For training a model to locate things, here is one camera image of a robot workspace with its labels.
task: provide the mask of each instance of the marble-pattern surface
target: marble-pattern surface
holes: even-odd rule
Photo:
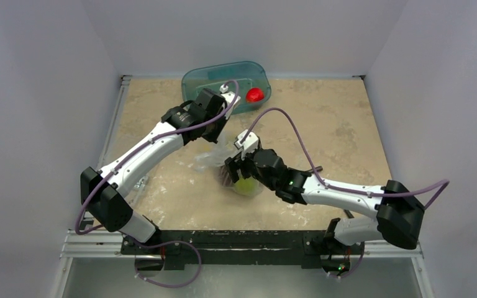
[[[354,184],[384,184],[390,172],[363,81],[358,79],[272,79],[270,100],[259,110],[233,116],[225,131],[237,135],[267,107],[286,110],[325,178]],[[160,117],[182,101],[178,79],[133,79],[110,159],[146,136]],[[274,149],[293,168],[309,169],[285,117],[268,113],[254,129],[263,148]],[[340,209],[291,205],[264,189],[244,197],[223,188],[211,170],[196,171],[194,157],[209,149],[200,139],[151,170],[135,209],[164,229],[322,230]]]

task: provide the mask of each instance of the plastic bag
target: plastic bag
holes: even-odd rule
[[[239,173],[240,179],[236,183],[231,181],[231,177],[224,166],[224,161],[239,152],[233,144],[235,138],[229,133],[222,132],[217,140],[218,143],[212,143],[209,151],[194,157],[194,169],[200,172],[207,169],[213,171],[215,179],[222,187],[231,189],[237,194],[253,197],[261,193],[263,185],[251,177],[245,179]]]

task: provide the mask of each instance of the gray wall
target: gray wall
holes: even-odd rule
[[[83,0],[116,69],[181,76],[240,60],[277,76],[363,75],[407,0]]]
[[[422,229],[437,297],[477,297],[477,0],[409,1],[366,86],[393,176],[451,180]]]
[[[117,73],[77,1],[0,1],[0,297],[46,297]]]
[[[152,277],[179,284],[196,272],[162,271]],[[409,258],[367,258],[357,272],[341,282],[325,277],[322,269],[300,266],[204,265],[200,276],[181,289],[156,287],[134,278],[131,259],[75,259],[64,298],[339,298],[420,297]]]

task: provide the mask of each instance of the translucent plastic bin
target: translucent plastic bin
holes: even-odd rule
[[[203,88],[219,91],[222,84],[230,79],[236,79],[242,98],[233,114],[250,112],[260,108],[271,96],[271,86],[266,77],[266,71],[258,63],[242,61],[191,70],[182,78],[182,96],[184,101],[193,101]],[[260,88],[264,99],[258,102],[246,102],[246,94],[251,88]]]

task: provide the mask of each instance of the yellow-green fruit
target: yellow-green fruit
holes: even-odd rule
[[[258,181],[249,177],[247,179],[240,178],[234,185],[235,191],[243,196],[252,196],[258,187]]]

